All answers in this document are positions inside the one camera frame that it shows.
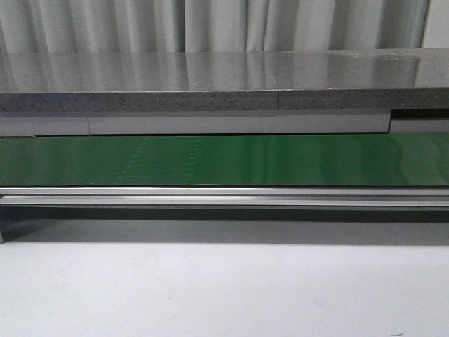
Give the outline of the green conveyor belt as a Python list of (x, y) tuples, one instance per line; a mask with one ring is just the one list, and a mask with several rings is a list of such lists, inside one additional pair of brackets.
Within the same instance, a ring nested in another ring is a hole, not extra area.
[(446, 186), (444, 133), (1, 139), (1, 185)]

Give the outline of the grey stone slab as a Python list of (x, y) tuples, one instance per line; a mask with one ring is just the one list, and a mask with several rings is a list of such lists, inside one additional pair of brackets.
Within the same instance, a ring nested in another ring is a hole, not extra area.
[(447, 107), (445, 48), (1, 58), (4, 114)]

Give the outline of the grey pleated curtain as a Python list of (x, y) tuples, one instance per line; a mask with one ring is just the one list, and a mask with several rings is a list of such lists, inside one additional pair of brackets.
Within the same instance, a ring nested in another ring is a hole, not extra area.
[(2, 53), (418, 48), (428, 1), (2, 1)]

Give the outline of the grey conveyor back rail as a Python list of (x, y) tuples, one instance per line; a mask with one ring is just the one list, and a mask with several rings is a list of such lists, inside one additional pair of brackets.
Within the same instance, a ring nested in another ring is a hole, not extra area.
[(448, 132), (447, 109), (1, 113), (1, 136)]

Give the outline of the aluminium conveyor front rail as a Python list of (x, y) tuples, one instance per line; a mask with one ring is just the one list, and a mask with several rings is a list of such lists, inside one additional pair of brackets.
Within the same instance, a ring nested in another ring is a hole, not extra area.
[(2, 206), (448, 207), (446, 187), (11, 187)]

